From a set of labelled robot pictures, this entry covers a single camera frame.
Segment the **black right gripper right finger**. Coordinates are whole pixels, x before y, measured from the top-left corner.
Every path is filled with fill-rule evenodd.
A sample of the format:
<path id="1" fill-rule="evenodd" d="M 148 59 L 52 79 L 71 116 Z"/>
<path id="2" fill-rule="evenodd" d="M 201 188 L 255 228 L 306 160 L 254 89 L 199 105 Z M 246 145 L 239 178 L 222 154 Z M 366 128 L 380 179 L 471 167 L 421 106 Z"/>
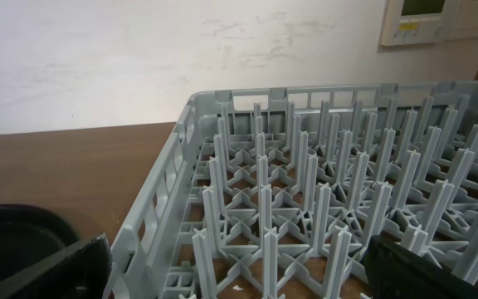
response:
<path id="1" fill-rule="evenodd" d="M 478 287 L 380 235 L 371 237 L 363 265 L 381 299 L 478 299 Z"/>

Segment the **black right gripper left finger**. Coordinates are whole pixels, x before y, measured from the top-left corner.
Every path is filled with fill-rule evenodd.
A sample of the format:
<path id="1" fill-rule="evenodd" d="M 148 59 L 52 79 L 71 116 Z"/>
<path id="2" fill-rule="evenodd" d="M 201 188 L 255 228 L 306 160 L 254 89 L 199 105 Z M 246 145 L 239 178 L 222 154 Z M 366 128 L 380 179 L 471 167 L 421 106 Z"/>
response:
<path id="1" fill-rule="evenodd" d="M 0 282 L 0 299 L 103 298 L 112 268 L 108 238 L 80 240 Z"/>

